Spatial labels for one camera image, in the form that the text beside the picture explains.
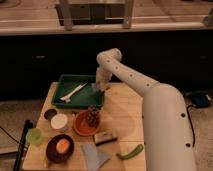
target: green cup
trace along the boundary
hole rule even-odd
[[[28,143],[33,144],[35,146],[39,146],[43,142],[43,137],[40,129],[32,128],[29,129],[26,135],[26,140]]]

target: wooden table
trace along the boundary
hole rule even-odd
[[[86,161],[82,152],[81,145],[84,143],[93,143],[92,137],[80,137],[72,129],[72,113],[75,109],[58,109],[51,105],[57,83],[52,83],[49,89],[46,101],[37,123],[37,128],[42,131],[44,142],[39,146],[30,145],[27,151],[23,170],[87,170]],[[101,150],[110,153],[112,158],[106,162],[100,170],[105,171],[145,171],[145,154],[142,151],[136,157],[121,161],[115,153],[127,154],[138,144],[144,144],[142,119],[141,119],[142,98],[130,89],[124,83],[111,83],[110,88],[105,92],[104,106],[101,109],[101,127],[100,131],[115,129],[118,134],[118,141],[110,142],[98,146]],[[45,167],[45,150],[49,140],[55,135],[60,134],[54,131],[50,123],[43,117],[44,112],[49,108],[55,108],[58,112],[67,114],[69,117],[69,129],[65,132],[70,135],[75,143],[75,149],[72,156],[66,163],[50,164]]]

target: floor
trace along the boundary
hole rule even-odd
[[[0,102],[1,126],[16,139],[20,139],[26,119],[36,124],[44,100],[25,100]],[[198,171],[213,170],[213,105],[208,108],[190,109],[195,129],[196,144],[194,148]],[[16,151],[18,145],[0,130],[0,153]],[[0,157],[0,170],[10,171],[15,156]]]

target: green pepper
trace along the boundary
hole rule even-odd
[[[126,155],[121,155],[119,153],[116,154],[116,156],[121,159],[121,160],[127,160],[130,159],[132,157],[135,157],[136,155],[138,155],[141,151],[143,150],[143,145],[142,144],[138,144],[131,152],[129,152]]]

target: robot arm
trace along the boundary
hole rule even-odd
[[[114,74],[143,97],[142,116],[148,171],[196,171],[190,125],[181,93],[120,63],[121,52],[98,54],[96,82],[102,91]]]

